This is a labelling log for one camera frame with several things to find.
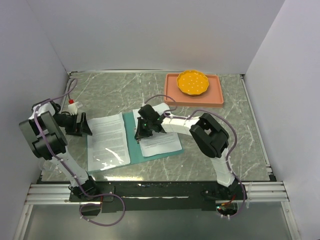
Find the printed paper sheet top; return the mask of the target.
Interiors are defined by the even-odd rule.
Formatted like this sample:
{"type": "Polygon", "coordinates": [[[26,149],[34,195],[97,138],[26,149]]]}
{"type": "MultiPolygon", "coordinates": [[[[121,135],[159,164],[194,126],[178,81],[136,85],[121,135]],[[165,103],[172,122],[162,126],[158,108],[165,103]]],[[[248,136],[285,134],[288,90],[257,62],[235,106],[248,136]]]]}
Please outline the printed paper sheet top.
{"type": "Polygon", "coordinates": [[[87,170],[96,173],[131,163],[125,123],[121,113],[88,121],[87,170]]]}

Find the teal file folder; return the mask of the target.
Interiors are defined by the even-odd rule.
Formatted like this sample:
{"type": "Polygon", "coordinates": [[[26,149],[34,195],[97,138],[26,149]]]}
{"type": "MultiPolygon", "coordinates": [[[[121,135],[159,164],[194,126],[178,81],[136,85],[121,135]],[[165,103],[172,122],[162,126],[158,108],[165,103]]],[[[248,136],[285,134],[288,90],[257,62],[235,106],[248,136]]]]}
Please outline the teal file folder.
{"type": "Polygon", "coordinates": [[[124,114],[121,113],[124,120],[127,146],[128,146],[128,151],[129,151],[129,156],[131,161],[129,165],[135,165],[135,164],[148,162],[151,160],[171,157],[171,156],[182,154],[184,152],[184,150],[182,149],[181,151],[159,154],[151,157],[143,157],[141,148],[136,142],[136,140],[134,139],[136,123],[137,123],[137,121],[134,119],[135,113],[136,111],[127,112],[124,114]]]}

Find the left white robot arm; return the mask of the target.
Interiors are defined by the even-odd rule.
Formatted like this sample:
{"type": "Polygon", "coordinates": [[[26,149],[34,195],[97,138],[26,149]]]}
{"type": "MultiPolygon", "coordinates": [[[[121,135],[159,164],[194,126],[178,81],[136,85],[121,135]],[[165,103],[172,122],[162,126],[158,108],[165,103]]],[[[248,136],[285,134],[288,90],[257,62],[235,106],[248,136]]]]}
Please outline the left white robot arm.
{"type": "Polygon", "coordinates": [[[51,99],[32,106],[32,115],[19,123],[19,128],[33,154],[58,167],[70,182],[71,192],[78,198],[94,201],[100,191],[89,173],[80,167],[68,150],[65,135],[92,136],[84,112],[80,116],[60,112],[61,106],[51,99]]]}

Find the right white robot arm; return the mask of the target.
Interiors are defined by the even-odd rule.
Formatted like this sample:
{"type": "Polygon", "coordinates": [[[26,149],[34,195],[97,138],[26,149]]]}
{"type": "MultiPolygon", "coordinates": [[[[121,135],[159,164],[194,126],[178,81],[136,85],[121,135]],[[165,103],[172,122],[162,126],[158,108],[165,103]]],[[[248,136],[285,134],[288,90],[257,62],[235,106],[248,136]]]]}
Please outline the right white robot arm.
{"type": "Polygon", "coordinates": [[[237,134],[234,144],[229,148],[229,134],[214,118],[216,114],[205,111],[201,116],[182,117],[159,114],[151,105],[146,104],[138,111],[135,140],[150,138],[153,133],[182,134],[193,137],[200,151],[212,160],[216,173],[218,193],[223,199],[230,199],[236,194],[236,175],[231,167],[229,156],[237,145],[237,134]]]}

